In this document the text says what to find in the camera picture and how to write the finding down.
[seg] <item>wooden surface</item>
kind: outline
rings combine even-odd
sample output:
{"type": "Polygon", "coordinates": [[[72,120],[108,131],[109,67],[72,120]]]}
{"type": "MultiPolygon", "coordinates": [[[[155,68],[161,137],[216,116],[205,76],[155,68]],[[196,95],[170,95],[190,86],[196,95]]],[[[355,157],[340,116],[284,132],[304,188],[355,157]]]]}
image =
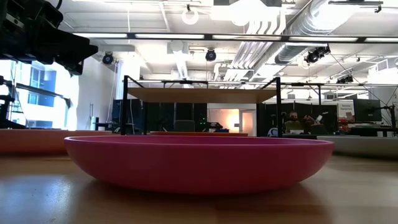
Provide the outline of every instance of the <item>wooden surface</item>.
{"type": "Polygon", "coordinates": [[[206,88],[129,88],[128,93],[154,103],[262,103],[275,90],[224,90],[206,88]]]}
{"type": "Polygon", "coordinates": [[[178,131],[151,131],[150,135],[161,136],[235,136],[247,137],[247,133],[206,133],[206,132],[178,132],[178,131]]]}
{"type": "Polygon", "coordinates": [[[334,156],[319,173],[288,189],[194,197],[113,187],[92,179],[67,157],[0,157],[2,224],[383,224],[397,220],[395,161],[334,156]]]}
{"type": "Polygon", "coordinates": [[[63,145],[66,137],[109,135],[112,135],[111,131],[0,129],[0,154],[67,153],[63,145]]]}

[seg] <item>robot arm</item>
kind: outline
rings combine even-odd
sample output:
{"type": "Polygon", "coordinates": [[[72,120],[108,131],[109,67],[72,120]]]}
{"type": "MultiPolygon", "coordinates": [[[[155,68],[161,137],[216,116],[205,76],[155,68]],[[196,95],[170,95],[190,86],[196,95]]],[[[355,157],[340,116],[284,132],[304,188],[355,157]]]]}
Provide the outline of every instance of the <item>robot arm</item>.
{"type": "Polygon", "coordinates": [[[62,20],[62,13],[44,0],[1,0],[0,60],[57,62],[81,75],[84,59],[97,53],[98,47],[87,38],[58,30],[62,20]]]}

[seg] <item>wooden tabletop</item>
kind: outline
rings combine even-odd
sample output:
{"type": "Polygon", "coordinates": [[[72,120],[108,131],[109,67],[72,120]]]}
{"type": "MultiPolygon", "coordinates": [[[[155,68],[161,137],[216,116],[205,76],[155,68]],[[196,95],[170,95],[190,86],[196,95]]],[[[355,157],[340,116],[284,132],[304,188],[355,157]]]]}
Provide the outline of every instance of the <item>wooden tabletop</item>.
{"type": "Polygon", "coordinates": [[[129,88],[128,93],[153,103],[262,103],[274,97],[276,90],[129,88]]]}
{"type": "Polygon", "coordinates": [[[396,161],[334,156],[313,177],[284,190],[195,197],[114,187],[86,175],[68,157],[0,157],[2,224],[382,224],[397,220],[396,161]]]}

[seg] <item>wooden table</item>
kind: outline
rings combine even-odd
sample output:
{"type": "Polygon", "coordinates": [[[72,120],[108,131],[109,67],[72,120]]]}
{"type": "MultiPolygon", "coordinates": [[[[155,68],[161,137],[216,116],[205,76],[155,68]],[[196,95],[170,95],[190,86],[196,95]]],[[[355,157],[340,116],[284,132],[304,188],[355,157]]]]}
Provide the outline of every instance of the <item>wooden table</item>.
{"type": "Polygon", "coordinates": [[[92,179],[68,157],[0,157],[0,223],[397,223],[398,162],[334,156],[256,195],[153,194],[92,179]]]}
{"type": "Polygon", "coordinates": [[[151,131],[150,135],[247,137],[249,134],[248,133],[207,133],[207,132],[151,131]]]}

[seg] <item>security camera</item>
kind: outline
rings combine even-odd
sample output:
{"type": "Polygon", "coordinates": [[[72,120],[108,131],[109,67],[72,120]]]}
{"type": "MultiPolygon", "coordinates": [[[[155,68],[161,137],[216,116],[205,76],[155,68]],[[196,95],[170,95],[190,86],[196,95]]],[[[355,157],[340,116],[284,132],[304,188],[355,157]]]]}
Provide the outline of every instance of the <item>security camera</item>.
{"type": "Polygon", "coordinates": [[[105,65],[111,65],[113,62],[113,52],[105,52],[105,56],[102,58],[102,63],[105,65]]]}
{"type": "Polygon", "coordinates": [[[208,62],[212,62],[214,60],[216,60],[216,52],[214,51],[214,49],[208,49],[207,53],[206,53],[206,61],[208,62]]]}

